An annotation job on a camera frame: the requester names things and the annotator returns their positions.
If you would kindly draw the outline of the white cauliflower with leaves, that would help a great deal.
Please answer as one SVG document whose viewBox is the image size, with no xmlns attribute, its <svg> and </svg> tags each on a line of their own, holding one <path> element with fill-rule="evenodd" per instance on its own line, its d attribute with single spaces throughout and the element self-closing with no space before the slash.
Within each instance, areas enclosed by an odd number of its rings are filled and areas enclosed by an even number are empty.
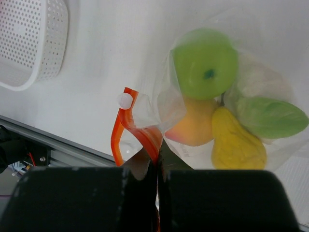
<svg viewBox="0 0 309 232">
<path fill-rule="evenodd" d="M 241 125 L 264 141 L 292 137 L 309 125 L 288 81 L 249 55 L 240 55 L 237 78 L 224 101 Z"/>
</svg>

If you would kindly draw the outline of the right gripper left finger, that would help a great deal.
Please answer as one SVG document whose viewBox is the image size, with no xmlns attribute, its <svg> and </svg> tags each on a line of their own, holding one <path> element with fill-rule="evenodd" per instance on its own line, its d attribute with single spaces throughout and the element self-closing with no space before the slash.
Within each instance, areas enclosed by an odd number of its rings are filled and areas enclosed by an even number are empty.
<svg viewBox="0 0 309 232">
<path fill-rule="evenodd" d="M 3 232 L 154 232 L 157 165 L 143 151 L 120 167 L 37 167 L 14 188 Z"/>
</svg>

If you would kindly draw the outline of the green apple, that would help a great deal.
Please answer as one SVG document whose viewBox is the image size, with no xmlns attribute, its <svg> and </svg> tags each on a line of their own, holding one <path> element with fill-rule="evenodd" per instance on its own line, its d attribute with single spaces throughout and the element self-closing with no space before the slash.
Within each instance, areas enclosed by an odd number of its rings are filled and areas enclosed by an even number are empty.
<svg viewBox="0 0 309 232">
<path fill-rule="evenodd" d="M 238 52 L 220 31 L 200 28 L 183 35 L 171 50 L 181 93 L 209 100 L 228 90 L 236 79 Z"/>
</svg>

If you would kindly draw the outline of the clear zip top bag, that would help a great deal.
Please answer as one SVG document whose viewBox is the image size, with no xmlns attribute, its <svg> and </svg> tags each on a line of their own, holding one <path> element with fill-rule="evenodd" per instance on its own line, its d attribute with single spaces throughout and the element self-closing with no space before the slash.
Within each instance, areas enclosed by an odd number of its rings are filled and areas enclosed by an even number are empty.
<svg viewBox="0 0 309 232">
<path fill-rule="evenodd" d="M 245 54 L 272 68 L 264 60 L 267 49 L 261 38 L 260 26 L 254 14 L 244 7 L 237 6 L 216 11 L 202 23 L 186 24 L 168 48 L 159 72 L 141 77 L 137 88 L 127 87 L 119 97 L 120 108 L 111 135 L 111 150 L 117 166 L 122 166 L 140 151 L 144 151 L 152 161 L 156 162 L 161 145 L 166 143 L 170 150 L 190 167 L 217 170 L 211 161 L 214 138 L 204 145 L 188 146 L 165 137 L 165 133 L 185 116 L 184 100 L 188 98 L 181 93 L 171 50 L 183 35 L 200 28 L 214 29 L 227 35 L 238 52 L 238 60 L 240 55 Z M 288 81 L 286 75 L 282 74 L 282 76 Z M 219 107 L 225 107 L 233 114 L 224 101 L 225 94 L 230 88 L 212 99 L 218 102 Z M 308 112 L 300 106 L 294 90 L 293 93 L 295 105 L 309 116 Z M 267 141 L 258 139 L 263 143 L 267 153 L 267 162 L 263 170 L 273 171 L 308 146 L 309 127 L 288 138 Z"/>
</svg>

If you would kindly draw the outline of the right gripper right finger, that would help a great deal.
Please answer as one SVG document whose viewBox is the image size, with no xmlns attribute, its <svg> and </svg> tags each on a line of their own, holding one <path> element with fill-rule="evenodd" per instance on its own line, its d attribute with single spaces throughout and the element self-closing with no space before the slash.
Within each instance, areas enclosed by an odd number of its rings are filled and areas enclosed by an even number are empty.
<svg viewBox="0 0 309 232">
<path fill-rule="evenodd" d="M 194 170 L 166 143 L 158 161 L 163 232 L 297 232 L 280 180 L 269 171 Z"/>
</svg>

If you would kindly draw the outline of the orange fruit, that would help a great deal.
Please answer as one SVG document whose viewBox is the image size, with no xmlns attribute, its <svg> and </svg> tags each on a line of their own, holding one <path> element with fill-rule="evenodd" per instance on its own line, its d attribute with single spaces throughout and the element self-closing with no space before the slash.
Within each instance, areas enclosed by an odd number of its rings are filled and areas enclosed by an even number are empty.
<svg viewBox="0 0 309 232">
<path fill-rule="evenodd" d="M 219 107 L 215 99 L 195 100 L 186 98 L 185 116 L 165 133 L 165 137 L 174 142 L 200 146 L 210 142 L 212 135 L 212 115 Z"/>
</svg>

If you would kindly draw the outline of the yellow pear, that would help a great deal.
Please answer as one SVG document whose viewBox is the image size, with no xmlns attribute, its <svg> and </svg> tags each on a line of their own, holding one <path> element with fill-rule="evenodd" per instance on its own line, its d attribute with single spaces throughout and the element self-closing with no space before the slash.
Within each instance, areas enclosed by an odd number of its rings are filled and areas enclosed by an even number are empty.
<svg viewBox="0 0 309 232">
<path fill-rule="evenodd" d="M 262 170 L 267 153 L 263 143 L 245 130 L 233 114 L 219 107 L 212 116 L 214 144 L 211 161 L 219 170 Z"/>
</svg>

